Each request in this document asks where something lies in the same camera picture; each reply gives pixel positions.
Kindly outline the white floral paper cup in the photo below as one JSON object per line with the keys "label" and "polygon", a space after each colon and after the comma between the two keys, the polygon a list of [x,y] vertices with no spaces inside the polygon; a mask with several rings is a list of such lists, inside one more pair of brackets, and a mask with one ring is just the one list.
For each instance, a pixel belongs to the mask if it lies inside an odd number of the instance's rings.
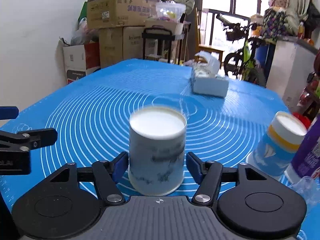
{"label": "white floral paper cup", "polygon": [[130,183],[145,196],[166,196],[183,181],[187,120],[177,110],[149,106],[129,120]]}

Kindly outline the blue yellow paper cup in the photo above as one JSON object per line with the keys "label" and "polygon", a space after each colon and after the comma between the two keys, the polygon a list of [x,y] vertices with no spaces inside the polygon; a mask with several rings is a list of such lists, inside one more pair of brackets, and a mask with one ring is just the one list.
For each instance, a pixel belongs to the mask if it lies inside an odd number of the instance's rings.
{"label": "blue yellow paper cup", "polygon": [[278,111],[246,163],[279,180],[298,151],[306,127],[290,113]]}

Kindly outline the purple cylindrical canister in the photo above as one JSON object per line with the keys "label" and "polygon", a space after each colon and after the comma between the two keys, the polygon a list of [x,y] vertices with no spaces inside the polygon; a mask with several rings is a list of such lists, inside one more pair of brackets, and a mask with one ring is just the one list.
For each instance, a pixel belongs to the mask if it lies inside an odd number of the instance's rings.
{"label": "purple cylindrical canister", "polygon": [[304,176],[319,177],[319,115],[284,173],[291,184],[298,183]]}

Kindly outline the blue silicone baking mat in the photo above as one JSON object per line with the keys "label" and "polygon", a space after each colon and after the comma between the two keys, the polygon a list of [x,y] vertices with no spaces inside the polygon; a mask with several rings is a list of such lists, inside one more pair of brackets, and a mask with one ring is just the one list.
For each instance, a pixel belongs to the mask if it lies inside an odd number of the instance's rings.
{"label": "blue silicone baking mat", "polygon": [[[278,111],[287,112],[279,96],[266,88],[230,80],[225,98],[192,91],[191,69],[154,61],[126,60],[71,83],[7,122],[1,131],[54,128],[52,146],[30,152],[31,173],[1,175],[1,239],[22,236],[12,217],[15,202],[61,166],[90,167],[129,154],[132,113],[149,106],[177,110],[187,120],[183,181],[166,196],[135,190],[128,169],[117,184],[125,203],[109,206],[87,231],[69,239],[206,239],[191,203],[199,185],[185,156],[236,168],[246,163]],[[319,239],[319,206],[306,204],[296,239]]]}

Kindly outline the red white cardboard box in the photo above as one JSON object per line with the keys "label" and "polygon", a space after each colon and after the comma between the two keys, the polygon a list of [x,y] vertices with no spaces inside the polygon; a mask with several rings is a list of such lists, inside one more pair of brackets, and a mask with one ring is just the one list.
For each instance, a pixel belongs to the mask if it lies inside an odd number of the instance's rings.
{"label": "red white cardboard box", "polygon": [[60,41],[68,84],[101,69],[98,42],[71,46],[63,38]]}

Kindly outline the plastic bag of clutter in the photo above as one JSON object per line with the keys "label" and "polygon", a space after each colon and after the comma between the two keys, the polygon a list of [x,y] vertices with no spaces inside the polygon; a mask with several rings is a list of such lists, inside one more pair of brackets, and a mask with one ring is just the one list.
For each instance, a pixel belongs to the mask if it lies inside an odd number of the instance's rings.
{"label": "plastic bag of clutter", "polygon": [[71,46],[78,46],[89,44],[91,42],[99,41],[99,33],[95,29],[89,29],[87,25],[87,18],[84,17],[80,20],[78,30],[73,33],[71,38]]}

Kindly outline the white tissue box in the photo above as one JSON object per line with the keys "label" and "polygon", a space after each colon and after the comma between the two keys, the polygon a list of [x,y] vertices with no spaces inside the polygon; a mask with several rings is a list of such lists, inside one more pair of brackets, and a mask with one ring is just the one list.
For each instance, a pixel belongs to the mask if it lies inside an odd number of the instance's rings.
{"label": "white tissue box", "polygon": [[191,65],[191,86],[193,93],[225,98],[229,81],[219,75],[220,61],[211,53],[200,51],[195,54]]}

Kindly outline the lower brown cardboard box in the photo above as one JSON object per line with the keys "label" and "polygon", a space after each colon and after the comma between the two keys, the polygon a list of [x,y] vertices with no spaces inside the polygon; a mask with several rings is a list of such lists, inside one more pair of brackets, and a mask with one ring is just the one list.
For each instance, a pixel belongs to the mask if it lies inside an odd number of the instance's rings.
{"label": "lower brown cardboard box", "polygon": [[144,27],[116,27],[99,30],[100,67],[106,68],[143,56]]}

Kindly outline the green black bicycle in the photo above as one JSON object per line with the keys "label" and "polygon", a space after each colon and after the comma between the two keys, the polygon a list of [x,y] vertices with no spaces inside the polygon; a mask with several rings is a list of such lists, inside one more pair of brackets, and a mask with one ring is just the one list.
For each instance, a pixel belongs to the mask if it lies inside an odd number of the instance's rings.
{"label": "green black bicycle", "polygon": [[227,54],[223,62],[225,76],[232,74],[236,79],[259,85],[266,86],[264,70],[260,62],[256,60],[255,53],[260,46],[266,44],[265,40],[259,35],[249,36],[249,32],[256,31],[259,24],[249,23],[241,26],[239,23],[231,23],[220,14],[216,18],[223,23],[228,41],[244,40],[244,45],[239,50]]}

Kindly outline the white chest freezer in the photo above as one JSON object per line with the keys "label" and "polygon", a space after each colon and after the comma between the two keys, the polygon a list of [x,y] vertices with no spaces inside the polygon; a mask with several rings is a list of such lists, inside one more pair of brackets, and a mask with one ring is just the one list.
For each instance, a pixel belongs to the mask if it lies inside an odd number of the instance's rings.
{"label": "white chest freezer", "polygon": [[266,88],[276,92],[293,111],[313,72],[318,49],[297,37],[282,36],[276,42]]}

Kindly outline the open top cardboard box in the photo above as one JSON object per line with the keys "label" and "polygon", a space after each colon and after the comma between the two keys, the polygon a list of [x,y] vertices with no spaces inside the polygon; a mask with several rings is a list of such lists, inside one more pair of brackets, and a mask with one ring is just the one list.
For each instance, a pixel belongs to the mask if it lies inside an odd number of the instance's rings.
{"label": "open top cardboard box", "polygon": [[89,29],[144,26],[160,0],[87,0]]}

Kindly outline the wooden chair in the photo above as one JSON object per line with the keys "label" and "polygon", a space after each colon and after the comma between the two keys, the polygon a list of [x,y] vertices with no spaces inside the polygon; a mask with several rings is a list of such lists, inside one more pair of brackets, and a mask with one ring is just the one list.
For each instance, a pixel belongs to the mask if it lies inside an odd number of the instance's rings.
{"label": "wooden chair", "polygon": [[205,51],[208,53],[216,53],[219,56],[220,65],[222,65],[223,50],[214,49],[211,46],[206,46],[201,43],[201,33],[200,33],[200,15],[197,7],[194,8],[195,15],[195,53],[200,51]]}

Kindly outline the black utility cart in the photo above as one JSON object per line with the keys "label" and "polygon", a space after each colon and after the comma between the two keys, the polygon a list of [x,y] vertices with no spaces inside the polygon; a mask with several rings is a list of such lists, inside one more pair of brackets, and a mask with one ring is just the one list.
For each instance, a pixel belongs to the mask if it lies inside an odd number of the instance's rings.
{"label": "black utility cart", "polygon": [[[188,30],[183,28],[181,34],[173,34],[169,29],[161,27],[145,28],[142,32],[142,59],[167,60],[167,63],[180,64],[183,41],[188,38]],[[148,40],[155,41],[155,52],[147,53]]]}

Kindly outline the orange drink bottle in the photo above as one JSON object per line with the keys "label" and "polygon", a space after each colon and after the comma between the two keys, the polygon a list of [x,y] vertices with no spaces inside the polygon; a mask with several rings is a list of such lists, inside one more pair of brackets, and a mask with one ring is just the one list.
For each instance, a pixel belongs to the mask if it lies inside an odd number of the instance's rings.
{"label": "orange drink bottle", "polygon": [[298,26],[297,37],[299,39],[304,39],[304,34],[305,34],[304,22],[300,22]]}

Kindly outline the colourful patterned bag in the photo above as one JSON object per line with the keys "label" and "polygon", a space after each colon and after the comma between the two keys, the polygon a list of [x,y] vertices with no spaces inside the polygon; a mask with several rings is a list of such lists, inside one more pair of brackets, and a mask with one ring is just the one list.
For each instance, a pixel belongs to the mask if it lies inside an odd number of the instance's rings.
{"label": "colourful patterned bag", "polygon": [[263,28],[261,35],[263,39],[276,44],[277,39],[289,34],[289,25],[286,20],[285,10],[270,7],[264,13]]}

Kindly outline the clear plastic bag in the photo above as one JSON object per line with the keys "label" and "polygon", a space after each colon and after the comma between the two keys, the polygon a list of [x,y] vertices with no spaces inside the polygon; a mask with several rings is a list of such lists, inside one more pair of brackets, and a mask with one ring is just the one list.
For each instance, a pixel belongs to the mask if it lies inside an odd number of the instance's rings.
{"label": "clear plastic bag", "polygon": [[157,17],[167,17],[173,21],[179,22],[182,15],[185,13],[186,5],[176,3],[174,1],[156,3]]}

